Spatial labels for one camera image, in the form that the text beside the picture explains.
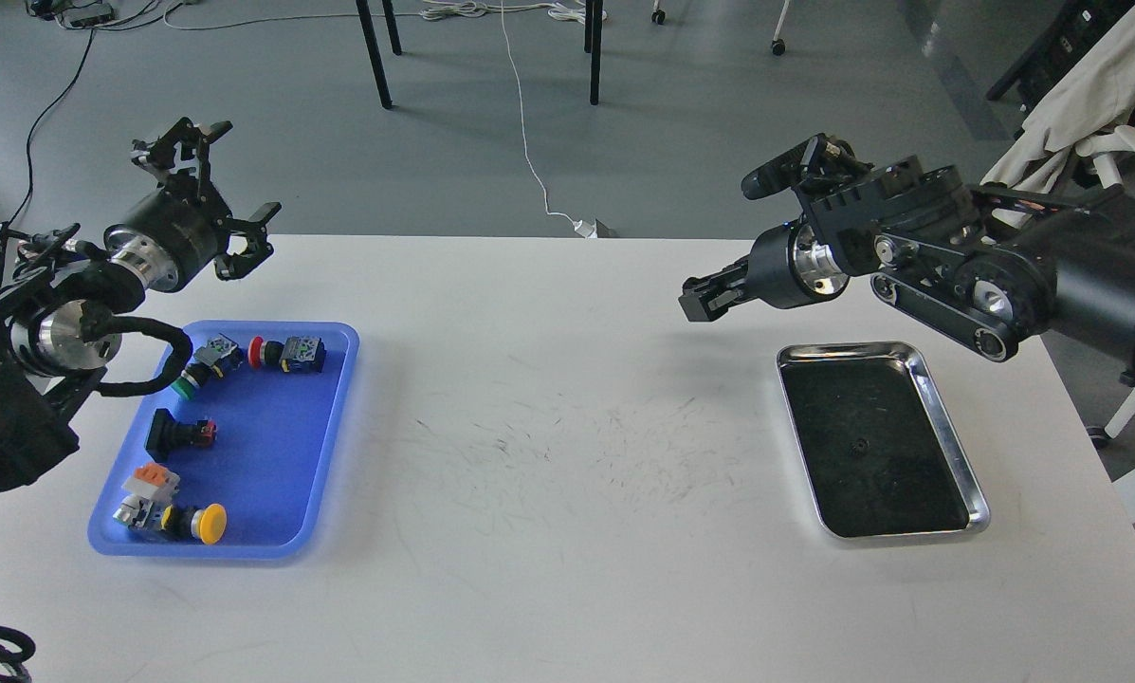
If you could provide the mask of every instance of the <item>metal tray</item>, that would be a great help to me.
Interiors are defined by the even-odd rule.
[[[980,483],[913,346],[788,346],[779,372],[815,513],[833,536],[956,536],[989,526]]]

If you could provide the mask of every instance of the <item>plastic tray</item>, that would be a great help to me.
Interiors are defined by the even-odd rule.
[[[296,553],[319,520],[358,334],[337,322],[221,320],[194,322],[185,332],[195,347],[225,334],[243,349],[257,334],[279,342],[317,336],[327,346],[327,360],[323,372],[310,374],[251,369],[243,362],[224,379],[209,380],[191,402],[170,388],[143,397],[91,511],[91,547],[106,555],[173,558],[283,558]],[[112,518],[126,495],[121,483],[151,462],[145,444],[155,408],[168,408],[180,422],[212,419],[217,424],[210,448],[174,450],[165,463],[182,478],[177,505],[226,507],[226,532],[216,545],[155,541]]]

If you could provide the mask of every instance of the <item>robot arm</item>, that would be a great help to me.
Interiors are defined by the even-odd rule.
[[[749,200],[790,188],[802,216],[757,237],[748,255],[684,281],[691,321],[760,298],[779,307],[839,297],[869,275],[876,297],[991,362],[1056,329],[1126,364],[1135,385],[1135,200],[1116,186],[1084,202],[966,186],[953,167],[915,157],[874,169],[849,144],[815,135],[743,182]],[[1024,230],[994,209],[1034,213]]]
[[[280,205],[238,220],[212,185],[209,147],[229,129],[182,118],[155,142],[134,142],[133,163],[159,185],[104,230],[103,247],[74,239],[77,225],[37,236],[0,226],[0,254],[8,237],[20,239],[11,284],[0,269],[0,491],[33,483],[78,449],[68,422],[91,393],[152,394],[184,371],[192,342],[182,329],[125,315],[146,289],[178,292],[208,263],[236,280],[272,254],[267,226]],[[246,238],[238,254],[228,254],[233,236]],[[167,362],[149,381],[103,383],[126,332],[161,338]],[[60,381],[40,394],[27,374]]]

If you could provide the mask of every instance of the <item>table surface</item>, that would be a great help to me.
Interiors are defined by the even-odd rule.
[[[1135,533],[1039,340],[983,362],[864,280],[687,323],[681,280],[740,242],[274,241],[138,312],[359,330],[313,540],[95,554],[136,402],[91,398],[82,449],[0,495],[0,623],[39,680],[1135,680]],[[867,547],[815,518],[775,355],[889,338],[931,366],[980,536]],[[160,353],[129,338],[109,379]]]

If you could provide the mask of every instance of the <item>chair leg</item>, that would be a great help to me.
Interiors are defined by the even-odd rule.
[[[377,98],[381,100],[381,108],[390,109],[394,107],[394,103],[389,100],[386,71],[381,67],[381,52],[377,50],[377,34],[372,31],[369,0],[355,0],[355,11],[360,15],[360,29],[364,32],[364,44],[369,50],[369,65],[372,66],[372,78],[377,82]]]
[[[605,18],[605,0],[592,0],[592,78],[589,103],[597,104],[602,95],[602,19]]]
[[[398,22],[395,20],[394,0],[381,0],[381,10],[386,14],[386,32],[389,33],[389,51],[403,53],[403,44],[398,42]]]

